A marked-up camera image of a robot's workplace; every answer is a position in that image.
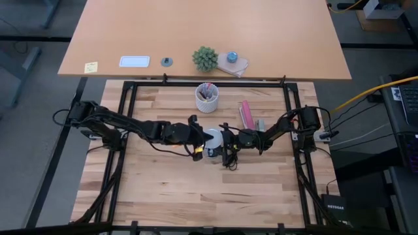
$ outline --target pen holder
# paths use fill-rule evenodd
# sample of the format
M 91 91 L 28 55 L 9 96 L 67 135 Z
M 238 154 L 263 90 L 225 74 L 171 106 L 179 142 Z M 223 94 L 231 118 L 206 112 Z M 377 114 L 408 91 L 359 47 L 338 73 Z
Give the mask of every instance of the pen holder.
M 196 88 L 196 107 L 205 114 L 216 110 L 219 100 L 219 89 L 214 84 L 203 83 Z

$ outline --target yellow cable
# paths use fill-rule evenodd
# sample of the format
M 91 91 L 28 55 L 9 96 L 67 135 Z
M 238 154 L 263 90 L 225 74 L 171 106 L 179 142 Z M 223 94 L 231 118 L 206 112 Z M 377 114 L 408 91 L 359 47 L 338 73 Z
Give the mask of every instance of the yellow cable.
M 340 10 L 340 11 L 336 11 L 336 10 L 334 10 L 334 9 L 332 9 L 331 7 L 328 7 L 328 9 L 330 10 L 330 11 L 332 11 L 333 13 L 344 13 L 345 11 L 347 11 L 347 10 L 349 10 L 349 9 L 351 9 L 351 8 L 353 8 L 353 7 L 355 7 L 355 6 L 357 6 L 359 3 L 361 3 L 363 0 L 360 0 L 360 1 L 358 1 L 358 2 L 356 2 L 356 3 L 354 3 L 351 7 L 349 7 L 349 8 L 346 8 L 346 9 L 344 9 L 344 10 Z
M 347 101 L 347 102 L 341 104 L 340 106 L 338 106 L 337 108 L 335 108 L 333 111 L 331 111 L 331 114 L 339 111 L 343 107 L 347 106 L 347 104 L 349 104 L 349 103 L 357 100 L 358 98 L 360 98 L 360 97 L 362 97 L 364 95 L 367 95 L 367 94 L 369 94 L 371 92 L 377 91 L 377 90 L 382 89 L 382 88 L 385 88 L 385 87 L 389 87 L 389 86 L 401 84 L 401 83 L 404 83 L 404 82 L 409 82 L 409 81 L 412 81 L 412 80 L 416 80 L 416 79 L 418 79 L 418 76 L 413 76 L 411 78 L 405 78 L 405 79 L 402 79 L 402 80 L 399 80 L 399 81 L 395 81 L 395 82 L 389 82 L 387 84 L 383 84 L 383 85 L 380 85 L 380 86 L 377 86 L 377 87 L 373 87 L 372 89 L 368 89 L 367 91 L 363 91 L 362 93 L 360 93 L 360 94 L 356 95 L 355 97 L 351 98 L 349 101 Z

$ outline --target succulent plant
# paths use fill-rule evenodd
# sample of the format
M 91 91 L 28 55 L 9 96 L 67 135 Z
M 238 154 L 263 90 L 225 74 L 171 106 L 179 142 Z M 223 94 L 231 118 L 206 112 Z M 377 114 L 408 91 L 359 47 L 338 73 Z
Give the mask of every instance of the succulent plant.
M 198 71 L 209 72 L 217 67 L 217 54 L 214 49 L 201 46 L 193 54 L 193 62 L 197 65 Z

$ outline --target wooden desk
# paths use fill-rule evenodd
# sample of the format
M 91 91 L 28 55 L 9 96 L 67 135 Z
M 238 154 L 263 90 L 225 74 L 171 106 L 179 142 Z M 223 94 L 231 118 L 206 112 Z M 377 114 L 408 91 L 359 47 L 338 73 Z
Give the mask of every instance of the wooden desk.
M 109 80 L 101 105 L 116 111 L 122 84 L 123 81 Z M 302 105 L 318 105 L 312 83 L 298 83 L 298 87 Z M 246 99 L 253 117 L 263 118 L 269 128 L 285 112 L 282 89 L 221 87 L 218 109 L 203 114 L 195 108 L 194 89 L 139 87 L 133 117 L 176 123 L 186 122 L 191 114 L 196 114 L 204 129 L 223 122 L 243 128 L 238 106 Z M 90 147 L 100 145 L 100 141 L 95 141 Z M 324 144 L 317 146 L 329 150 Z M 72 220 L 78 219 L 99 194 L 107 155 L 108 150 L 98 149 L 87 156 Z M 287 228 L 303 227 L 290 136 L 277 139 L 261 156 L 255 149 L 245 149 L 238 158 L 238 169 L 230 171 L 208 159 L 193 162 L 190 157 L 155 151 L 130 134 L 114 224 L 130 225 L 137 220 L 142 226 L 274 228 L 277 223 L 284 223 Z M 324 193 L 326 184 L 335 179 L 332 161 L 320 150 L 312 153 L 312 161 L 318 191 Z M 330 191 L 338 193 L 335 182 L 330 184 Z M 307 197 L 314 222 L 313 204 Z M 108 201 L 104 211 L 108 211 Z
M 244 78 L 351 79 L 324 0 L 89 0 L 58 73 L 230 77 L 196 70 L 200 46 L 247 58 Z M 124 55 L 149 55 L 150 66 L 120 68 Z M 98 71 L 84 74 L 90 62 Z

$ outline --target keyboard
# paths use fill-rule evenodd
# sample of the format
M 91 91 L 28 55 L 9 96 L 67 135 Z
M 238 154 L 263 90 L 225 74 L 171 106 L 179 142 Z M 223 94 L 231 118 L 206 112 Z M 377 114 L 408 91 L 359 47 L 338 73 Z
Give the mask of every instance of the keyboard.
M 418 86 L 401 85 L 399 91 L 406 122 L 409 125 L 418 126 Z
M 407 168 L 414 173 L 418 173 L 418 133 L 399 134 L 400 149 L 404 154 Z

